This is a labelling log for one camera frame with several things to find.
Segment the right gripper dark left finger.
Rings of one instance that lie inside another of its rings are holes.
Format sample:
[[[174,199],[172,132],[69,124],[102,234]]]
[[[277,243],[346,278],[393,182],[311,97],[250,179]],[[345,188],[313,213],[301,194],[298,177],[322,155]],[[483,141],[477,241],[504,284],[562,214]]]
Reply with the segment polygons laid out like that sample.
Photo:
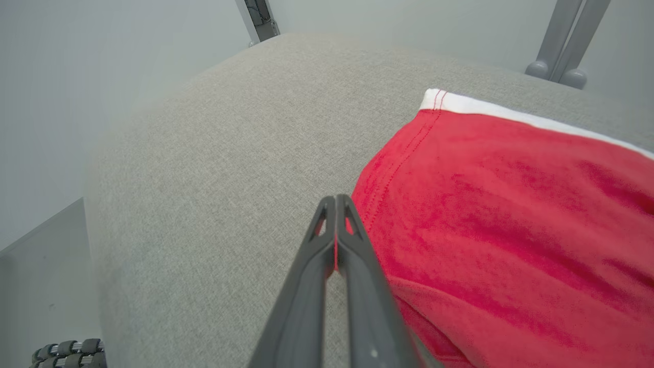
[[[335,268],[336,199],[320,200],[249,367],[321,367],[325,282]]]

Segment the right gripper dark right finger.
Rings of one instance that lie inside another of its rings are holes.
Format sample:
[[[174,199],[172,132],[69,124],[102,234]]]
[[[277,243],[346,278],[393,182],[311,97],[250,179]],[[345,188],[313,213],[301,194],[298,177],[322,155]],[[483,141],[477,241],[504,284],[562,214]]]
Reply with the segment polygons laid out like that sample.
[[[351,367],[423,367],[352,198],[336,197],[337,270],[346,282]]]

